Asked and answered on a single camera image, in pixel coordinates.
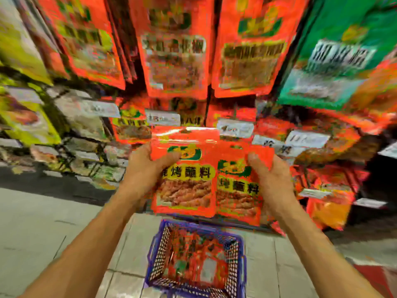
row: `tile floor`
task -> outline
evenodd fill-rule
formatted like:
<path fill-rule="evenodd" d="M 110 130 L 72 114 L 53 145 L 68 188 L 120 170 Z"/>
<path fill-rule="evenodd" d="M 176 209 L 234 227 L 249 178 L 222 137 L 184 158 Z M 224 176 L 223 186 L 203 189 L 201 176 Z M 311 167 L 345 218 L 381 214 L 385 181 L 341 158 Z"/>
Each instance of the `tile floor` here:
<path fill-rule="evenodd" d="M 0 298 L 26 286 L 95 217 L 101 207 L 0 188 Z M 126 226 L 97 298 L 160 298 L 143 287 L 146 255 L 160 217 L 135 214 Z M 315 298 L 313 285 L 287 239 L 243 230 L 248 298 Z"/>

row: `right hand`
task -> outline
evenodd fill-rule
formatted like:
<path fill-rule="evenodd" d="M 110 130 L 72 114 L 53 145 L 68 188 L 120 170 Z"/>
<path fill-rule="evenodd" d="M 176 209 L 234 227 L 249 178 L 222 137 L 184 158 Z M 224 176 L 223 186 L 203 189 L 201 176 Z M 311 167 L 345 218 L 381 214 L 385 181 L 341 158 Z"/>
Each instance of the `right hand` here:
<path fill-rule="evenodd" d="M 297 202 L 289 166 L 285 161 L 274 155 L 273 165 L 269 170 L 258 155 L 251 153 L 248 155 L 248 164 L 259 176 L 263 202 L 272 215 L 277 218 Z"/>

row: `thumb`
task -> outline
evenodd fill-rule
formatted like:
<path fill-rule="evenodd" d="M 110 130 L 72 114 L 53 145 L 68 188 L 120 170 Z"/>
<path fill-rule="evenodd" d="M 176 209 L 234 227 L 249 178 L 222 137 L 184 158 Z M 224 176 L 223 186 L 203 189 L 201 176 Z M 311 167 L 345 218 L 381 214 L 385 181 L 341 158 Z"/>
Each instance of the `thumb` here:
<path fill-rule="evenodd" d="M 269 174 L 269 169 L 263 164 L 257 154 L 248 154 L 248 164 L 255 170 L 259 177 Z"/>
<path fill-rule="evenodd" d="M 171 152 L 167 153 L 165 156 L 162 156 L 160 159 L 154 162 L 154 166 L 158 172 L 166 169 L 167 167 L 175 164 L 177 160 L 181 158 L 181 153 Z"/>

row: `forearm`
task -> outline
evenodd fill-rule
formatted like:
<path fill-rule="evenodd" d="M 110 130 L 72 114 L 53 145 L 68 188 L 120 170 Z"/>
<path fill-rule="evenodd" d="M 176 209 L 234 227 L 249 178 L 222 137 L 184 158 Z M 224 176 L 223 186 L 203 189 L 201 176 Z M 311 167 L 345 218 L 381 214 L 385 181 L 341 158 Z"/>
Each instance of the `forearm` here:
<path fill-rule="evenodd" d="M 381 297 L 317 228 L 298 202 L 277 211 L 320 298 Z"/>
<path fill-rule="evenodd" d="M 114 195 L 97 217 L 27 288 L 23 298 L 95 297 L 123 229 L 136 205 Z"/>

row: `hand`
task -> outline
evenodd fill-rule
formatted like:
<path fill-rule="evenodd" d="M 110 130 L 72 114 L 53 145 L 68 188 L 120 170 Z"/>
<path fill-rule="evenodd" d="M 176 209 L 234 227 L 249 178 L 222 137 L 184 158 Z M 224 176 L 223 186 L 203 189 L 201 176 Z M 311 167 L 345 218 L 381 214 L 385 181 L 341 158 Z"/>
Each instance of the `hand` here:
<path fill-rule="evenodd" d="M 248 164 L 259 176 L 264 205 L 276 218 L 292 204 L 297 203 L 288 164 L 274 155 L 269 170 L 256 154 L 248 155 Z"/>
<path fill-rule="evenodd" d="M 180 153 L 171 152 L 152 161 L 150 154 L 150 143 L 142 145 L 130 154 L 124 180 L 120 183 L 117 195 L 141 200 L 156 185 L 161 172 L 181 158 Z"/>

